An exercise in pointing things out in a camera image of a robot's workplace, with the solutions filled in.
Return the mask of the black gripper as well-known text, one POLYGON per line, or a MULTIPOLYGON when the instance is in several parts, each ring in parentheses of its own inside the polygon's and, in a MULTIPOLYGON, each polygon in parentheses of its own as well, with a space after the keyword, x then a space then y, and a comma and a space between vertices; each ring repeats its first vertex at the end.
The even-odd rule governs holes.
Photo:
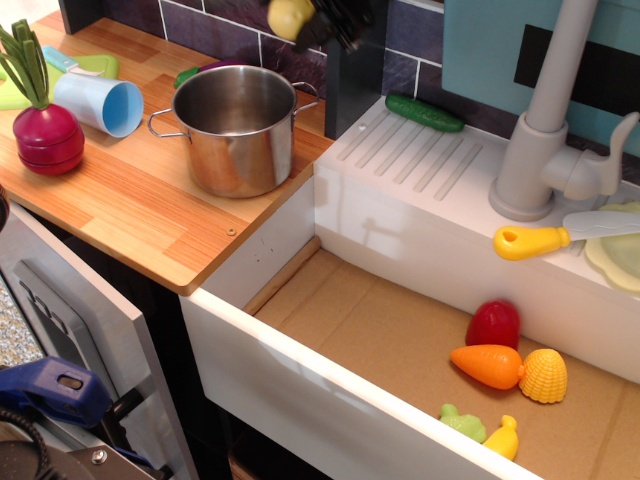
POLYGON ((363 33, 375 23, 367 0, 312 1, 314 16, 299 31, 293 50, 303 53, 335 39, 347 52, 357 50, 363 33))

